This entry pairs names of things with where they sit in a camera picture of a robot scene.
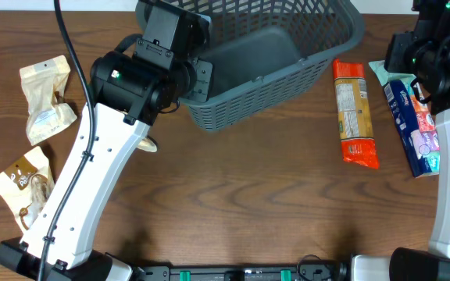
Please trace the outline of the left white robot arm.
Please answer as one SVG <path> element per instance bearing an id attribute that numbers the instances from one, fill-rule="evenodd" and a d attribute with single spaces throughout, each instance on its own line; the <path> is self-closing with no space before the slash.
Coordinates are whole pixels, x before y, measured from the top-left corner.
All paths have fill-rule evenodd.
<path id="1" fill-rule="evenodd" d="M 34 280 L 136 280 L 138 267 L 93 248 L 99 219 L 138 144 L 160 114 L 207 84 L 199 59 L 212 21 L 164 1 L 140 1 L 142 34 L 125 37 L 81 74 L 77 138 L 45 206 L 21 237 L 0 243 L 0 265 Z"/>

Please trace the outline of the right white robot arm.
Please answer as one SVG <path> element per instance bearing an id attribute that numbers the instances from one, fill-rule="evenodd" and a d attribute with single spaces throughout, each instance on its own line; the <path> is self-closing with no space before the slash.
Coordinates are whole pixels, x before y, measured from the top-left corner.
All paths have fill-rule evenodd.
<path id="1" fill-rule="evenodd" d="M 450 280 L 450 1 L 415 1 L 414 31 L 395 34 L 384 68 L 423 85 L 440 142 L 437 211 L 427 251 L 397 248 L 389 258 L 356 255 L 351 280 Z"/>

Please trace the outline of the blue tissue multipack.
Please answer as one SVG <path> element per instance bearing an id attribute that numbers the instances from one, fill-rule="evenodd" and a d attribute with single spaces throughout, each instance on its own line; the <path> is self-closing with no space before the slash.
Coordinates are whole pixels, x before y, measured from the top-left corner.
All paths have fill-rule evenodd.
<path id="1" fill-rule="evenodd" d="M 437 175 L 440 170 L 440 144 L 434 120 L 426 104 L 419 102 L 405 79 L 384 86 L 395 127 L 402 141 L 412 175 Z"/>

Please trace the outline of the orange spaghetti packet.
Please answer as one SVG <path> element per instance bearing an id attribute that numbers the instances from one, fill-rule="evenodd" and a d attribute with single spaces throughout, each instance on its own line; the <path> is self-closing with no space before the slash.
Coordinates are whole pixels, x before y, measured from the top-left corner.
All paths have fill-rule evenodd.
<path id="1" fill-rule="evenodd" d="M 332 67 L 343 160 L 377 169 L 380 163 L 373 135 L 364 66 L 335 59 Z"/>

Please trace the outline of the mint green wipes packet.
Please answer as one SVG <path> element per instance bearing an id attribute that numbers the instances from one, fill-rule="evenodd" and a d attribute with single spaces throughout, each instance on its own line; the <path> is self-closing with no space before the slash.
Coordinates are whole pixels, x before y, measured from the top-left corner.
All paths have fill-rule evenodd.
<path id="1" fill-rule="evenodd" d="M 369 62 L 370 68 L 376 74 L 382 87 L 392 80 L 412 81 L 415 78 L 413 74 L 409 73 L 390 73 L 384 68 L 384 64 L 384 60 Z"/>

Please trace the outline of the grey plastic laundry basket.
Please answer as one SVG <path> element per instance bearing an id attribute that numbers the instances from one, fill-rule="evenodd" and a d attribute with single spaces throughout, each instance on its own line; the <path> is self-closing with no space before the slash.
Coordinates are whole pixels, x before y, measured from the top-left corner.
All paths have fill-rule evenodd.
<path id="1" fill-rule="evenodd" d="M 217 131 L 294 98 L 318 80 L 334 58 L 354 48 L 365 30 L 346 0 L 165 1 L 210 16 L 211 43 L 200 58 L 212 63 L 205 102 L 177 97 L 194 122 Z"/>

